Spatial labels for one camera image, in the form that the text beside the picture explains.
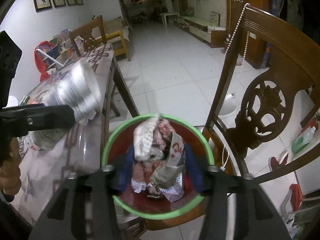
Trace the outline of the person's left hand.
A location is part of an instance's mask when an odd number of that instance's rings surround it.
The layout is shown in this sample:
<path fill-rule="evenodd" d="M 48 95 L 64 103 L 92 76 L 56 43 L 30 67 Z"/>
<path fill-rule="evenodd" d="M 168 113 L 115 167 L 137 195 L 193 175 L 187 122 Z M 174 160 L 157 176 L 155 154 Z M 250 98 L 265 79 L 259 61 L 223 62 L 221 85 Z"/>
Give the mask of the person's left hand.
<path fill-rule="evenodd" d="M 7 195 L 18 194 L 21 188 L 21 156 L 17 138 L 13 138 L 9 147 L 9 157 L 1 164 L 1 190 Z"/>

